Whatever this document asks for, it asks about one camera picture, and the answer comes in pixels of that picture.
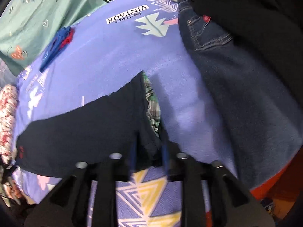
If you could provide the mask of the green printed blanket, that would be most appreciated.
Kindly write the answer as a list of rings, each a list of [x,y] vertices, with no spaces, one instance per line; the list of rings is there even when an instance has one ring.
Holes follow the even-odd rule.
[[[16,76],[62,27],[114,0],[11,0],[1,15],[1,60]]]

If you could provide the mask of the blue denim jeans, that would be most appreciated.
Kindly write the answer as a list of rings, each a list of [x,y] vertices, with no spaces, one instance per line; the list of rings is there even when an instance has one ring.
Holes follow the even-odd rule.
[[[215,101],[232,141],[239,179],[256,188],[302,146],[302,110],[258,56],[212,19],[178,0],[184,46]]]

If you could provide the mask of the floral bolster pillow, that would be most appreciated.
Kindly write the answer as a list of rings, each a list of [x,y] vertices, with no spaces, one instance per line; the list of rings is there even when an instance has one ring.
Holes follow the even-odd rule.
[[[1,159],[8,163],[12,157],[13,131],[15,112],[18,106],[17,87],[7,84],[1,89]]]

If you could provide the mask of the dark navy pants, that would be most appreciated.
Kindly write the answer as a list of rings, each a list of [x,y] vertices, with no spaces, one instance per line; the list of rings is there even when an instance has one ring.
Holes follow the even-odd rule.
[[[83,107],[30,123],[16,147],[22,169],[56,178],[67,176],[78,162],[102,163],[112,154],[120,154],[131,172],[169,169],[180,152],[169,140],[145,72]]]

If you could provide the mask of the blue folded garment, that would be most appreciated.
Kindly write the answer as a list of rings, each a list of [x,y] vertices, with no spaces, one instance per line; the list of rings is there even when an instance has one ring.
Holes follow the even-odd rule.
[[[69,43],[71,43],[75,29],[71,26],[62,27],[54,36],[52,41],[46,47],[42,57],[40,72],[43,73]]]

